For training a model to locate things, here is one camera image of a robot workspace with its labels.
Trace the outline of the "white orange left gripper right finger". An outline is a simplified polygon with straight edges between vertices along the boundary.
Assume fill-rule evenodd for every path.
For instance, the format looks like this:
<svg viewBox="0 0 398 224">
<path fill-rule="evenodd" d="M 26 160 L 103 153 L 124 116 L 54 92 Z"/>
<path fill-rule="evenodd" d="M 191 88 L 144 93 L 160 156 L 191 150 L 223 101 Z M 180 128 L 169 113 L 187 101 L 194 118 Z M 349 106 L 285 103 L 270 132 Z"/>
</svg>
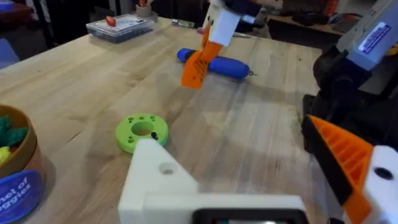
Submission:
<svg viewBox="0 0 398 224">
<path fill-rule="evenodd" d="M 397 151 L 307 115 L 303 136 L 339 205 L 339 223 L 397 224 Z"/>
</svg>

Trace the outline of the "finger of the white orange right gripper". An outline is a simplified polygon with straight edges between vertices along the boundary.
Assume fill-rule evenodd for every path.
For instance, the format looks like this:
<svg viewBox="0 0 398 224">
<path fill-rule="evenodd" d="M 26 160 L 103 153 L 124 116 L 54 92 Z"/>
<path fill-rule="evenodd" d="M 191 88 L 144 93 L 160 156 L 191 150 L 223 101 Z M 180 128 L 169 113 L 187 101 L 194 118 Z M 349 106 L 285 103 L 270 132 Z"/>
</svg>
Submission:
<svg viewBox="0 0 398 224">
<path fill-rule="evenodd" d="M 223 47 L 227 47 L 229 45 L 239 20 L 240 15 L 235 14 L 223 7 L 221 8 L 222 34 L 224 37 Z M 206 62 L 210 62 L 219 54 L 219 52 L 203 52 L 203 60 Z"/>
<path fill-rule="evenodd" d="M 203 37 L 201 40 L 201 51 L 219 52 L 224 46 L 221 23 L 221 7 L 219 5 L 210 3 L 202 30 Z"/>
</svg>

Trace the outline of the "bare white left gripper left finger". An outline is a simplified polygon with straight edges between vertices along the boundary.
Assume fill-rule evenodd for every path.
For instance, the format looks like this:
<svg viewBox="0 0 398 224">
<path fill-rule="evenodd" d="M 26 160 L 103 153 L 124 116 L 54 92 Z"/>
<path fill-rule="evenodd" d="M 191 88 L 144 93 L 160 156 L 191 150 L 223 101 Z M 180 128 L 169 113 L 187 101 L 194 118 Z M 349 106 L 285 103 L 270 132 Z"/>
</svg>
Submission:
<svg viewBox="0 0 398 224">
<path fill-rule="evenodd" d="M 153 139 L 137 142 L 118 205 L 121 223 L 191 223 L 192 209 L 173 199 L 199 193 L 199 183 Z"/>
</svg>

